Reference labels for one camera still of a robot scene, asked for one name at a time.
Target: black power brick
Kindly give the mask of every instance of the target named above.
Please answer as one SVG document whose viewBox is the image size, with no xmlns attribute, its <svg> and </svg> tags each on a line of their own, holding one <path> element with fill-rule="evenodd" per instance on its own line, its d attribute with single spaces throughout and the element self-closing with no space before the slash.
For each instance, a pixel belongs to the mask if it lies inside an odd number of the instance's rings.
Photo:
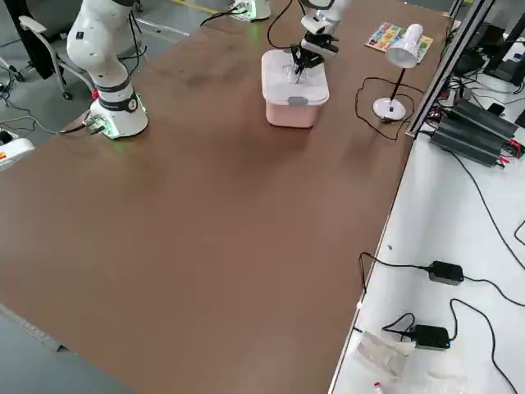
<svg viewBox="0 0 525 394">
<path fill-rule="evenodd" d="M 446 328 L 416 324 L 411 339 L 418 349 L 447 350 L 450 348 L 449 332 Z"/>
<path fill-rule="evenodd" d="M 457 286 L 464 281 L 463 269 L 460 265 L 435 261 L 427 267 L 428 278 L 433 282 Z"/>
</svg>

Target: robotic arm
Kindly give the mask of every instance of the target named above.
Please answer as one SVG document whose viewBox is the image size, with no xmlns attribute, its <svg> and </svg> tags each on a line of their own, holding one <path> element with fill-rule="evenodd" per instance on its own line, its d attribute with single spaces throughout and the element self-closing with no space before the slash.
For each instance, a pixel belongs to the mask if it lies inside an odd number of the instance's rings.
<svg viewBox="0 0 525 394">
<path fill-rule="evenodd" d="M 70 33 L 67 54 L 89 73 L 97 93 L 92 123 L 109 138 L 135 135 L 148 125 L 146 112 L 116 57 L 116 35 L 127 28 L 135 0 L 84 0 Z"/>
<path fill-rule="evenodd" d="M 305 68 L 312 68 L 324 62 L 325 57 L 334 57 L 339 48 L 334 45 L 339 41 L 334 32 L 339 25 L 347 6 L 352 0 L 300 0 L 310 9 L 301 23 L 307 30 L 300 45 L 292 47 L 296 65 L 296 74 Z"/>
</svg>

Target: plastic bag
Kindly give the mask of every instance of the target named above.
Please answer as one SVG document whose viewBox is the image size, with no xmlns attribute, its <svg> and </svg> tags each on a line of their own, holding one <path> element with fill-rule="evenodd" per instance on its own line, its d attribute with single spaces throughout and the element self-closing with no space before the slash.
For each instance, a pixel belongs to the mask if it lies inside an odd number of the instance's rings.
<svg viewBox="0 0 525 394">
<path fill-rule="evenodd" d="M 468 394 L 466 377 L 445 376 L 429 373 L 420 382 L 404 383 L 406 394 Z"/>
</svg>

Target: container lid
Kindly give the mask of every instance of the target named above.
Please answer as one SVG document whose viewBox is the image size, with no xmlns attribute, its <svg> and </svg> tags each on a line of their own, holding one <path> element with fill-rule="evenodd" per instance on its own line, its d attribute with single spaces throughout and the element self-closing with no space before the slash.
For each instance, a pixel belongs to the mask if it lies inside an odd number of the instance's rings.
<svg viewBox="0 0 525 394">
<path fill-rule="evenodd" d="M 330 94 L 325 67 L 306 69 L 297 81 L 294 59 L 288 51 L 273 49 L 262 55 L 262 95 L 276 105 L 321 105 Z"/>
</svg>

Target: white table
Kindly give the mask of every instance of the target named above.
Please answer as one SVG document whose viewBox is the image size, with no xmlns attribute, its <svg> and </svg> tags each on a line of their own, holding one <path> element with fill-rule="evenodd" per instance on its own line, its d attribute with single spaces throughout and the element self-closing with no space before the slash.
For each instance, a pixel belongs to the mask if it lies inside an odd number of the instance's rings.
<svg viewBox="0 0 525 394">
<path fill-rule="evenodd" d="M 525 260 L 525 247 L 513 237 L 525 219 L 525 164 L 515 163 L 502 171 L 466 159 L 463 162 L 476 177 L 506 240 Z M 352 256 L 350 263 L 357 263 L 357 257 Z M 377 257 L 396 264 L 428 265 L 435 259 L 457 263 L 466 275 L 491 279 L 507 296 L 525 303 L 525 270 L 504 247 L 467 174 L 449 153 L 430 145 L 426 135 L 414 143 Z M 454 297 L 489 317 L 497 339 L 496 362 L 514 386 L 525 392 L 525 309 L 511 305 L 488 284 L 447 286 L 430 282 L 420 270 L 377 264 L 356 327 L 398 341 L 399 336 L 381 333 L 381 327 L 412 312 L 418 323 L 446 327 L 452 335 L 449 301 Z M 462 305 L 454 307 L 459 334 L 451 349 L 415 350 L 404 378 L 417 380 L 428 372 L 463 375 L 468 378 L 468 393 L 511 393 L 491 363 L 491 334 L 484 318 Z M 380 380 L 356 361 L 354 348 L 359 338 L 359 333 L 351 333 L 334 382 L 335 394 L 372 394 L 373 383 Z M 406 393 L 401 386 L 381 384 L 385 394 Z"/>
</svg>

